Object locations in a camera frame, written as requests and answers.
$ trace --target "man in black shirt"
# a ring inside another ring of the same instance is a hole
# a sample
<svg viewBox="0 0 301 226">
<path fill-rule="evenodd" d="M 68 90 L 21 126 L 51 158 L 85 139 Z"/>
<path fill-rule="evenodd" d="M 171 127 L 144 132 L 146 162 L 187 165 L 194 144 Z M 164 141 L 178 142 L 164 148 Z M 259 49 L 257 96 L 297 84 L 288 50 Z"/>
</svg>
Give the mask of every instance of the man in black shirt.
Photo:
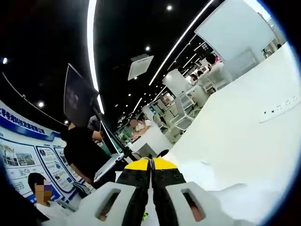
<svg viewBox="0 0 301 226">
<path fill-rule="evenodd" d="M 70 124 L 68 131 L 61 133 L 66 141 L 64 155 L 71 168 L 95 189 L 105 183 L 115 182 L 116 173 L 113 169 L 107 172 L 99 181 L 93 183 L 95 173 L 110 159 L 110 157 L 92 139 L 101 141 L 101 133 L 85 127 L 75 127 Z"/>
</svg>

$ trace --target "person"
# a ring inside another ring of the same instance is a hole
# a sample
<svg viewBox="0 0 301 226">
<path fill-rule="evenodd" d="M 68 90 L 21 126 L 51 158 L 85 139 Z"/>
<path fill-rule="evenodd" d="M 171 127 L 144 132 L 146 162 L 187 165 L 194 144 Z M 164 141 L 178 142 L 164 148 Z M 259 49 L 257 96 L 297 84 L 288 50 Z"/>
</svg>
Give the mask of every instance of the person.
<svg viewBox="0 0 301 226">
<path fill-rule="evenodd" d="M 93 141 L 102 141 L 101 132 L 70 123 L 68 130 L 61 132 L 61 138 L 67 143 L 64 148 L 66 161 L 93 188 L 98 189 L 109 181 L 115 181 L 116 173 L 112 168 L 99 181 L 93 182 L 95 173 L 110 159 Z"/>
<path fill-rule="evenodd" d="M 145 120 L 144 117 L 132 119 L 130 121 L 131 127 L 135 130 L 133 137 L 142 136 L 152 125 L 151 120 Z"/>
<path fill-rule="evenodd" d="M 197 74 L 198 74 L 198 77 L 201 77 L 201 75 L 203 74 L 203 72 L 200 71 L 200 70 L 198 70 L 198 71 L 197 71 Z"/>
<path fill-rule="evenodd" d="M 72 212 L 57 202 L 51 201 L 52 188 L 50 183 L 39 173 L 31 173 L 28 176 L 28 185 L 36 196 L 37 209 L 49 219 L 65 218 Z"/>
<path fill-rule="evenodd" d="M 191 76 L 191 80 L 190 80 L 191 84 L 192 85 L 196 84 L 198 81 L 198 77 L 195 74 L 191 74 L 190 76 Z"/>
<path fill-rule="evenodd" d="M 206 74 L 206 77 L 213 83 L 217 84 L 223 80 L 226 81 L 226 83 L 230 83 L 233 80 L 232 76 L 224 69 L 224 63 L 220 61 L 217 62 L 214 54 L 208 54 L 206 61 L 211 66 L 211 71 Z"/>
</svg>

